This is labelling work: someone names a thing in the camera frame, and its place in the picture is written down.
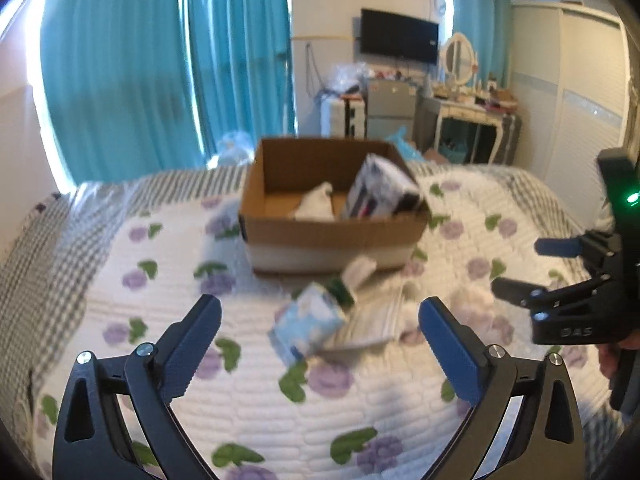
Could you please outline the person right hand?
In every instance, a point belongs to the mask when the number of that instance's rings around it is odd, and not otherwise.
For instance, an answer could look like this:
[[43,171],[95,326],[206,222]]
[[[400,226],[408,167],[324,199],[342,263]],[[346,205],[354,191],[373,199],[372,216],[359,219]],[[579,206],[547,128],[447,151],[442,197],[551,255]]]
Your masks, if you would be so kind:
[[615,344],[598,344],[600,372],[605,378],[612,379],[618,369],[620,352],[640,349],[640,330],[634,330],[627,338]]

